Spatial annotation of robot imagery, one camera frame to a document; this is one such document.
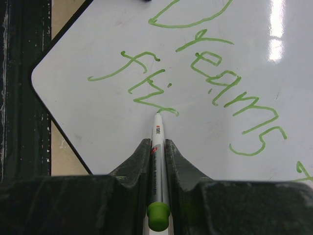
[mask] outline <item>white marker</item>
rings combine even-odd
[[[150,229],[161,232],[168,228],[171,211],[167,188],[164,128],[160,113],[155,115],[151,147],[152,187],[147,216]]]

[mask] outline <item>black object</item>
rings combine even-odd
[[[313,191],[298,183],[213,181],[166,140],[175,235],[312,235]],[[141,235],[150,139],[109,175],[0,185],[1,234]]]
[[[0,0],[1,179],[49,175],[50,118],[29,69],[51,41],[51,0]]]

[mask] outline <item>black metal frame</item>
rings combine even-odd
[[[49,175],[51,120],[29,71],[51,41],[51,0],[2,0],[0,19],[1,178]]]

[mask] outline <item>dry erase marker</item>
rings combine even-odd
[[[160,113],[155,115],[153,123],[150,160],[152,161],[152,186],[147,207],[148,224],[153,231],[161,232],[168,228],[171,211],[167,188],[164,128]]]

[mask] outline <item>marker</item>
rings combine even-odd
[[[148,225],[153,231],[161,232],[168,228],[171,210],[167,188],[164,128],[160,113],[155,115],[153,123],[150,161],[152,187],[147,207]]]

